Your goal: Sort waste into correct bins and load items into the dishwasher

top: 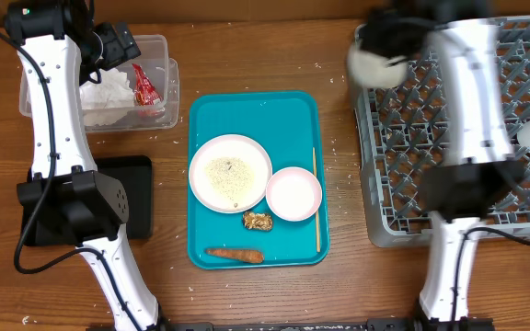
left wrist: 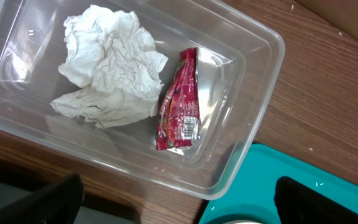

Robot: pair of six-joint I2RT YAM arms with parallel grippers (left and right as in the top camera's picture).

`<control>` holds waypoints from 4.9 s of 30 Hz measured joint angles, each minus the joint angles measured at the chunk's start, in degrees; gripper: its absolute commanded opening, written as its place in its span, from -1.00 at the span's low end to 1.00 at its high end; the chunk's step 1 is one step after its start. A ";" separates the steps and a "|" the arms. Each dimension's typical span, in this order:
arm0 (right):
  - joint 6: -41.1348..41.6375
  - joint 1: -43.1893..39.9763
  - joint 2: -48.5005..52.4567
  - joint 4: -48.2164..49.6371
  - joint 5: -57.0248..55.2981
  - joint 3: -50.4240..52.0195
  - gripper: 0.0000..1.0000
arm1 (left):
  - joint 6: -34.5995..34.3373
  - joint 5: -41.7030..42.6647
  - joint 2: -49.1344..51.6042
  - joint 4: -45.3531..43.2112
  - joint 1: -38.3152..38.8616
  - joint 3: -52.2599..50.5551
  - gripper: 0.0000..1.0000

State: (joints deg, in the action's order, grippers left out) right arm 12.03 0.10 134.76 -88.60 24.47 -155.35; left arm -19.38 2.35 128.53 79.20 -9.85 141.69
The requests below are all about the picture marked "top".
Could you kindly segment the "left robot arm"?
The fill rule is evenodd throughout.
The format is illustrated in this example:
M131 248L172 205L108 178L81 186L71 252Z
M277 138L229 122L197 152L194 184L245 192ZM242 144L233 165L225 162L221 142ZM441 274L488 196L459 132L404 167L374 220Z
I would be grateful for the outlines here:
M16 1L5 17L6 42L17 49L29 86L34 132L31 179L17 186L29 217L14 253L22 274L36 274L81 256L94 272L117 330L166 330L127 237L125 187L98 171L86 139L79 87L140 56L123 23L95 24L86 1ZM71 251L34 268L21 265L22 248L36 227Z

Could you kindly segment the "white tissue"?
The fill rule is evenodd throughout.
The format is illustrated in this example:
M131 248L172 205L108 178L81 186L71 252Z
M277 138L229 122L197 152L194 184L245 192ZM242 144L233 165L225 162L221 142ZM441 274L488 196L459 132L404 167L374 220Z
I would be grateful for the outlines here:
M84 114L84 122L87 127L110 126L127 115L127 110L100 110L88 111Z
M134 106L134 91L125 72L101 71L100 84L86 82L80 86L83 109L127 108Z

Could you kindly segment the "red snack wrapper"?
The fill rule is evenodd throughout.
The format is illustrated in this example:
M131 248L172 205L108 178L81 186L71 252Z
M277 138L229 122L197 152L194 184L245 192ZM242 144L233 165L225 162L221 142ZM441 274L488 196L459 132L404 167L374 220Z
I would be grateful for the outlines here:
M156 106L160 104L163 98L158 94L149 78L144 73L142 67L136 63L132 64L136 75L136 86L134 89L134 99L138 106ZM141 118L158 118L161 117L164 110L162 108L143 109L138 111Z

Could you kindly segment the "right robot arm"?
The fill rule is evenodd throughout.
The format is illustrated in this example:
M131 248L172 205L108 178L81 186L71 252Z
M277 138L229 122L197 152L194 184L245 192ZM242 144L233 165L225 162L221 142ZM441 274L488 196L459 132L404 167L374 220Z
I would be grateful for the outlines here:
M488 210L516 187L524 167L514 158L501 112L496 28L480 1L394 1L372 10L348 55L359 86L403 83L423 46L439 61L449 119L444 164L421 176L420 198L432 222L428 274L415 330L491 330L470 320L467 290Z

